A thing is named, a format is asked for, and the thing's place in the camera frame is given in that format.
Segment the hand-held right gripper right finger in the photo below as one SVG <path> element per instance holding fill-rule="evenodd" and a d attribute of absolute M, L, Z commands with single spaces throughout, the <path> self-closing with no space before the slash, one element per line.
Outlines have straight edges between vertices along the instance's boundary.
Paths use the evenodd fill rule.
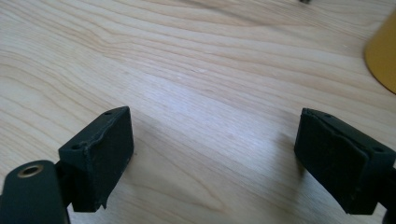
<path fill-rule="evenodd" d="M 351 215 L 396 215 L 396 152 L 330 114 L 302 110 L 294 152 Z"/>

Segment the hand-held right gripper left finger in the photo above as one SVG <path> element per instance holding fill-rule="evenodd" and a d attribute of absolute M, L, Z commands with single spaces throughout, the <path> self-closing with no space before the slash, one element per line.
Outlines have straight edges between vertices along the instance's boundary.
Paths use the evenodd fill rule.
<path fill-rule="evenodd" d="M 134 153 L 130 108 L 108 110 L 59 149 L 65 203 L 76 212 L 106 207 Z"/>

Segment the orange metal cup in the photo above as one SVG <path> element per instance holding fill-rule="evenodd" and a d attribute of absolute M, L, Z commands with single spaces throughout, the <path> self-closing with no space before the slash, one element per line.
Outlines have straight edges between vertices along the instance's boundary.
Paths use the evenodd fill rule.
<path fill-rule="evenodd" d="M 396 94 L 396 8 L 368 41 L 364 61 L 374 78 Z"/>

